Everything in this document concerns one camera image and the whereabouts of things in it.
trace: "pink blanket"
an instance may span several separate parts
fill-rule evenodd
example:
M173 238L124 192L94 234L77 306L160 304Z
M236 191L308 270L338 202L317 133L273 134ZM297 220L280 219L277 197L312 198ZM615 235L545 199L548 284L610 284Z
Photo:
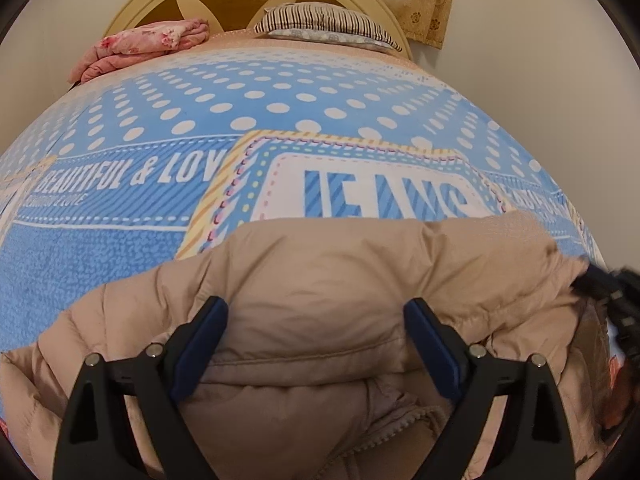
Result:
M206 20L157 22L123 30L95 43L76 63L68 82L87 81L120 68L186 50L209 39Z

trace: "wall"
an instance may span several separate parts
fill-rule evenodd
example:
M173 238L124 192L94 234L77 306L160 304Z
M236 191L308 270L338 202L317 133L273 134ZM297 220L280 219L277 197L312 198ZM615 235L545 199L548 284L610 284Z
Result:
M454 0L416 61L553 176L611 266L640 269L640 70L596 0Z
M27 4L0 44L0 153L127 1ZM640 268L640 70L596 0L454 0L444 49L414 46L549 170L612 266Z

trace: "beige jacket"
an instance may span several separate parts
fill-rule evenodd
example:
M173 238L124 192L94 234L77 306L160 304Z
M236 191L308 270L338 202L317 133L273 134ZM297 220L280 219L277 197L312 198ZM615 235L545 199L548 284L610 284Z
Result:
M569 292L585 268L521 212L441 223L254 222L204 254L99 287L37 343L2 355L9 431L49 479L84 356L135 356L220 296L228 329L180 410L221 479L410 480L450 413L404 332L402 306L421 296L468 343L548 358L585 479L604 456L594 410L608 384L600 322ZM158 474L140 412L129 408ZM482 473L494 408L467 478Z

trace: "bed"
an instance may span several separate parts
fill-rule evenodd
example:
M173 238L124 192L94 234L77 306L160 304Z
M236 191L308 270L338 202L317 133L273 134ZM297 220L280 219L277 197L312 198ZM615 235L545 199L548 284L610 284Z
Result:
M396 56L257 38L263 9L359 10ZM503 128L411 62L381 0L131 0L106 33L200 16L191 50L101 76L0 158L0 350L33 342L104 282L282 217L482 217L532 211L601 263L553 178Z

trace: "metal screw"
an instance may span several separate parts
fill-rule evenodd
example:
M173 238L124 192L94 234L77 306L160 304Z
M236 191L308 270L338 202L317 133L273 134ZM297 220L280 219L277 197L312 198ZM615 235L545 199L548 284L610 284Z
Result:
M158 357L162 354L164 347L160 343L151 343L148 347L146 347L145 353L149 357Z
M87 357L84 358L84 364L86 364L87 366L95 366L100 362L100 354L89 354Z
M538 368L542 368L544 365L546 365L546 359L542 354L533 354L531 356L531 362Z
M481 359L486 355L486 348L482 345L471 345L469 347L469 353L476 359Z

